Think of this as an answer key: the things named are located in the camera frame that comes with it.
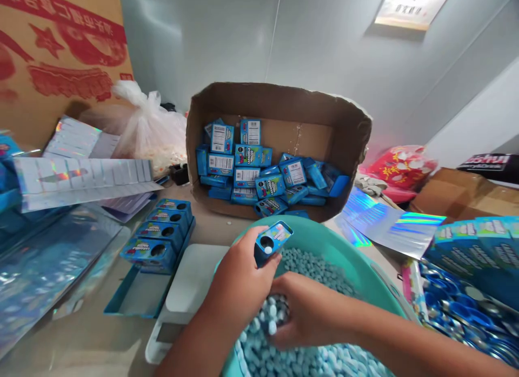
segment hand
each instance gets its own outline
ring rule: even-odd
[[[260,269],[254,259],[258,234],[268,227],[253,227],[227,252],[216,270],[209,292],[201,308],[239,333],[258,313],[267,298],[281,260],[273,255]]]
[[[353,342],[355,311],[368,304],[342,295],[301,274],[288,272],[276,278],[270,294],[287,297],[290,319],[270,338],[280,350],[299,346],[324,346]]]

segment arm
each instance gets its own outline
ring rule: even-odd
[[[258,269],[254,243],[267,227],[251,228],[220,262],[198,312],[155,371],[160,376],[218,376],[240,333],[267,298],[281,260]]]
[[[280,349],[354,343],[398,377],[519,375],[477,350],[296,273],[275,279],[271,293],[286,295],[290,306],[291,320],[272,338]]]

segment digital scale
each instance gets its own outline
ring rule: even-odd
[[[205,299],[216,265],[229,246],[189,245],[146,345],[148,363],[158,365]]]

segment white table surface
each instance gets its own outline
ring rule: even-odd
[[[191,243],[230,245],[252,220],[223,216],[208,211],[191,196],[190,186],[172,186],[160,197],[191,201],[197,225]],[[147,213],[143,210],[137,217]],[[325,225],[341,231],[333,219]],[[361,252],[386,272],[399,290],[400,265],[379,247]],[[144,350],[154,319],[105,316],[103,310],[130,270],[131,264],[118,257],[80,310],[52,321],[49,313],[0,362],[1,376],[147,376],[155,366],[146,363]]]

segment white wall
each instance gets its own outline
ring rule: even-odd
[[[477,95],[427,144],[440,166],[456,168],[470,156],[501,150],[515,152],[519,133],[519,58]]]
[[[519,55],[519,0],[448,0],[426,33],[382,0],[122,0],[136,80],[182,110],[213,81],[341,94],[374,120],[368,160],[430,140]]]

